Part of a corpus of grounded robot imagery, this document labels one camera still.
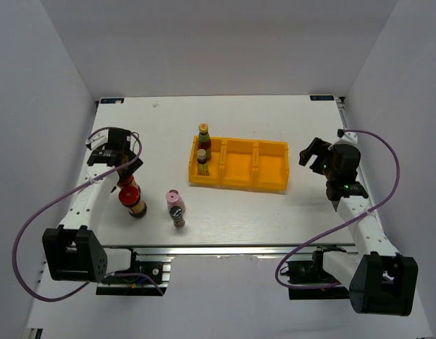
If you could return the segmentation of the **red-lid jar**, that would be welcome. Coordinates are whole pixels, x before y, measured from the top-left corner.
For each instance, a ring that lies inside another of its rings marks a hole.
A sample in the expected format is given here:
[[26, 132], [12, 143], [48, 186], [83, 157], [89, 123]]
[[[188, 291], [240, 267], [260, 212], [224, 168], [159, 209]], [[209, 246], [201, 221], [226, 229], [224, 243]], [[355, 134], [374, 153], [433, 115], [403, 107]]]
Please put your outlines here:
[[119, 192], [119, 201], [134, 218], [143, 218], [147, 212], [147, 205], [142, 200], [140, 191], [135, 186], [122, 188]]
[[135, 187], [138, 191], [140, 191], [140, 186], [137, 184], [133, 175], [127, 177], [126, 179], [120, 180], [117, 183], [117, 186], [120, 188], [120, 190], [132, 186]]

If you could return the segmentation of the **red-lid jar front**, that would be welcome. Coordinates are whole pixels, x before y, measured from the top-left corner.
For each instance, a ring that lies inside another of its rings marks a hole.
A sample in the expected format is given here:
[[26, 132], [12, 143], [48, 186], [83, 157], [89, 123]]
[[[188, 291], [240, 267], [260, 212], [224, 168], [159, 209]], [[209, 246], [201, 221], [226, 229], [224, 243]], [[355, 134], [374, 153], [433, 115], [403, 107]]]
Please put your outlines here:
[[140, 191], [135, 186], [122, 188], [119, 192], [119, 201], [134, 218], [143, 218], [147, 212], [147, 205], [142, 200]]

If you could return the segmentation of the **pink-cap spice bottle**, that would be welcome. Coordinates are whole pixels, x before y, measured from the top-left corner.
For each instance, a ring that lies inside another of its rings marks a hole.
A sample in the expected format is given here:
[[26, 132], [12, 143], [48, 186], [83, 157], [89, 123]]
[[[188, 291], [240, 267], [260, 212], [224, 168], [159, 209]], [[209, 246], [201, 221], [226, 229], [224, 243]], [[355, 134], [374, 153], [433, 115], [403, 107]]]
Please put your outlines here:
[[167, 191], [165, 198], [168, 210], [171, 210], [173, 207], [177, 206], [181, 208], [183, 213], [186, 211], [186, 205], [177, 190], [170, 189]]

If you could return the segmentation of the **black-cap spice bottle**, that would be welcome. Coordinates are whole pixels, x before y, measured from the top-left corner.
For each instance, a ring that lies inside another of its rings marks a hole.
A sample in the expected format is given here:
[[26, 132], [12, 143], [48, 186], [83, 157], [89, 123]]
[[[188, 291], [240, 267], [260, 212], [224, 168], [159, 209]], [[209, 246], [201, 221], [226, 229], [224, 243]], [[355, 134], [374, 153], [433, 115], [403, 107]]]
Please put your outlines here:
[[180, 206], [172, 206], [169, 210], [169, 215], [175, 227], [183, 227], [185, 225], [183, 210]]

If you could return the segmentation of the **tall yellow-cap sauce bottle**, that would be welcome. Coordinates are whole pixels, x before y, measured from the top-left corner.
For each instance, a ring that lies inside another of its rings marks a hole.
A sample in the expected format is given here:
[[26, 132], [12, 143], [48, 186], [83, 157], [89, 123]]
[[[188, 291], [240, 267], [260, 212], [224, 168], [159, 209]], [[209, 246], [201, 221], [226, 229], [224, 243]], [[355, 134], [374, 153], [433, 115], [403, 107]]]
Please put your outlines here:
[[203, 149], [207, 160], [210, 160], [212, 158], [212, 142], [209, 135], [208, 124], [200, 124], [198, 131], [198, 149]]

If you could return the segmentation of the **small beige-cap sauce bottle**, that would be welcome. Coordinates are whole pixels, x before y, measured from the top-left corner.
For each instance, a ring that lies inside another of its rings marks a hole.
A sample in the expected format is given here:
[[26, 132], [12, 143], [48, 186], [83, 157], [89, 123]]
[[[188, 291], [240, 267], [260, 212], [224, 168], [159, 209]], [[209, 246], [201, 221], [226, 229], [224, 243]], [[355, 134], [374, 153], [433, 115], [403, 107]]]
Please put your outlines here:
[[209, 175], [207, 152], [204, 149], [198, 150], [197, 166], [198, 166], [198, 175], [202, 175], [202, 176]]

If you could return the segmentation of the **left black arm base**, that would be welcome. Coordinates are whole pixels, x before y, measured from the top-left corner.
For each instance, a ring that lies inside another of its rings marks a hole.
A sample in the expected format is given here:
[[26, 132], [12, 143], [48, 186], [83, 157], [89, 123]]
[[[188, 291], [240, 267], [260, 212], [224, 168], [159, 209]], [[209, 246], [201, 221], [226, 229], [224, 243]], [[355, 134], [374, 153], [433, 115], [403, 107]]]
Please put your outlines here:
[[133, 250], [130, 267], [107, 273], [97, 284], [96, 295], [162, 297], [168, 288], [172, 259]]

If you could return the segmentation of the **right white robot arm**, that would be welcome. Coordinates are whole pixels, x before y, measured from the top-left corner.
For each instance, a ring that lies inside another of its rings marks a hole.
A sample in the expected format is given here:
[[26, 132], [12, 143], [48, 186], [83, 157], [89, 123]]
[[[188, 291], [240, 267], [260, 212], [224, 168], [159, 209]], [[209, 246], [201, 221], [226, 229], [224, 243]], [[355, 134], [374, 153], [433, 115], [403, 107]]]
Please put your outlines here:
[[413, 308], [418, 264], [402, 256], [369, 211], [368, 193], [357, 180], [361, 153], [357, 135], [345, 133], [336, 143], [314, 138], [299, 154], [299, 164], [325, 176], [326, 194], [348, 231], [358, 253], [323, 250], [311, 263], [312, 276], [321, 282], [332, 276], [349, 292], [358, 314], [408, 316]]

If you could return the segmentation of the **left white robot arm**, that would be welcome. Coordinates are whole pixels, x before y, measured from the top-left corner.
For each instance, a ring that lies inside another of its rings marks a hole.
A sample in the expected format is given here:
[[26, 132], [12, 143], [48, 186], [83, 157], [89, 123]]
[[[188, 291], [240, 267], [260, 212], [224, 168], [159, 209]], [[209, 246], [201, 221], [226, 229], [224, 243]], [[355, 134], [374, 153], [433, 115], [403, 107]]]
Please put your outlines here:
[[147, 205], [134, 174], [142, 166], [136, 133], [110, 127], [94, 132], [86, 141], [90, 156], [85, 179], [74, 193], [69, 211], [55, 228], [42, 236], [49, 272], [54, 280], [100, 283], [117, 272], [127, 282], [140, 277], [141, 264], [130, 249], [104, 248], [96, 236], [109, 196], [117, 190], [120, 204], [133, 218], [143, 218]]

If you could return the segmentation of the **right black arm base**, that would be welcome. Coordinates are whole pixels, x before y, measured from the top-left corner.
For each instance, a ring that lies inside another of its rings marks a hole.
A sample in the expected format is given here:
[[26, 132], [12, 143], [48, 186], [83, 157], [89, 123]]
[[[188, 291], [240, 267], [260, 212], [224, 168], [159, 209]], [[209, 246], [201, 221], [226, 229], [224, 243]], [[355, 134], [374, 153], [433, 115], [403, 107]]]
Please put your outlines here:
[[[288, 277], [292, 285], [329, 285], [336, 279], [323, 268], [323, 254], [328, 251], [346, 253], [346, 250], [336, 246], [318, 246], [308, 261], [288, 261], [287, 267], [281, 269], [281, 276]], [[343, 286], [316, 290], [289, 289], [290, 300], [338, 300], [349, 299], [349, 292]]]

